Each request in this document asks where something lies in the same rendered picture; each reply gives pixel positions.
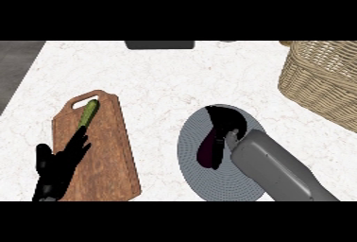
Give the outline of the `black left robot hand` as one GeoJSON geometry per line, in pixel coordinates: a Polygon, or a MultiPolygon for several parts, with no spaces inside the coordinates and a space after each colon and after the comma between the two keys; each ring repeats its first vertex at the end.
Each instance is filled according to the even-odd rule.
{"type": "Polygon", "coordinates": [[[33,201],[58,201],[64,198],[77,165],[91,149],[88,127],[76,131],[67,146],[58,153],[49,145],[37,145],[39,183],[33,201]]]}

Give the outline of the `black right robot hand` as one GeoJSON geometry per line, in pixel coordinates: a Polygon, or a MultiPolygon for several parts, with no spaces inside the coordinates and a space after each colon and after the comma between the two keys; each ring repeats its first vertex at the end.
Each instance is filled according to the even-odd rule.
{"type": "Polygon", "coordinates": [[[235,109],[220,106],[207,106],[206,109],[217,130],[217,139],[225,140],[234,149],[247,134],[245,118],[235,109]]]}

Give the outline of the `dark purple eggplant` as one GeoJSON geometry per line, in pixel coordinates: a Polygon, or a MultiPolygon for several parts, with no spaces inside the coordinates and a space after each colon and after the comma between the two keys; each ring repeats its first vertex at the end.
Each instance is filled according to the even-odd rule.
{"type": "Polygon", "coordinates": [[[223,150],[225,139],[217,136],[217,129],[212,129],[197,151],[197,161],[203,167],[219,169],[223,150]]]}

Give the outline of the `round grey woven placemat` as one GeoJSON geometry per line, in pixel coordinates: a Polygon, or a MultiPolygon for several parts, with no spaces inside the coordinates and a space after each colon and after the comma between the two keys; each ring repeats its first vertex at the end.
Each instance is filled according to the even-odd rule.
{"type": "Polygon", "coordinates": [[[210,113],[201,108],[184,125],[178,142],[178,159],[186,182],[195,194],[207,201],[256,201],[266,191],[237,168],[229,146],[223,147],[217,169],[204,167],[197,160],[197,153],[213,127],[210,113]]]}

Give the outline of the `tan wicker basket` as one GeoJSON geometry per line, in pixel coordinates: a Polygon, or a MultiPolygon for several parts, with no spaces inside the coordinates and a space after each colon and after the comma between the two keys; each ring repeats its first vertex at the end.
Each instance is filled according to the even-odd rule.
{"type": "Polygon", "coordinates": [[[357,132],[357,41],[282,41],[290,48],[282,95],[357,132]]]}

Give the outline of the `brown wooden cutting board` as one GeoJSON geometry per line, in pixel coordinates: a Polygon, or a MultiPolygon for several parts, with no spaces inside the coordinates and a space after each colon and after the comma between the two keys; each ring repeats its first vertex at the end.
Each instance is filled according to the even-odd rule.
{"type": "Polygon", "coordinates": [[[52,120],[54,152],[64,150],[79,129],[85,108],[74,104],[98,96],[99,110],[88,129],[89,152],[80,162],[63,201],[120,201],[141,194],[141,179],[133,159],[119,96],[102,90],[73,97],[52,120]]]}

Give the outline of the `green cucumber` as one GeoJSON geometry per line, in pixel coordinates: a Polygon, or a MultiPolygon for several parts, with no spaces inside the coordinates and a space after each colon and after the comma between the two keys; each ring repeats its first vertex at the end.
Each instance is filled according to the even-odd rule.
{"type": "Polygon", "coordinates": [[[79,122],[79,127],[88,127],[91,125],[92,118],[96,115],[96,112],[99,110],[99,101],[94,99],[85,108],[80,122],[79,122]]]}

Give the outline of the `dark grey flat appliance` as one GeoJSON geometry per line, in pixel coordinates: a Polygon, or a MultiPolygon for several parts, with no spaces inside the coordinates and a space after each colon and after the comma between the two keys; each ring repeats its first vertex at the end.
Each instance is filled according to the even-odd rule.
{"type": "Polygon", "coordinates": [[[144,49],[194,49],[195,41],[126,41],[132,50],[144,49]]]}

